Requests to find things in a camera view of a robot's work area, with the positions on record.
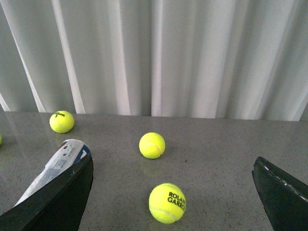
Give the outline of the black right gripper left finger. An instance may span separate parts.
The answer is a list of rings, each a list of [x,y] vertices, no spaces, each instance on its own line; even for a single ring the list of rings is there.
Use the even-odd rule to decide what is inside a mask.
[[[91,155],[83,157],[0,217],[2,231],[77,231],[93,182]]]

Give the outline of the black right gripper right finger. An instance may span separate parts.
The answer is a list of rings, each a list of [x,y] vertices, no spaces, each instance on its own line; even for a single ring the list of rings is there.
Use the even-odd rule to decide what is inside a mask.
[[[261,156],[253,167],[253,181],[272,228],[306,231],[308,186]]]

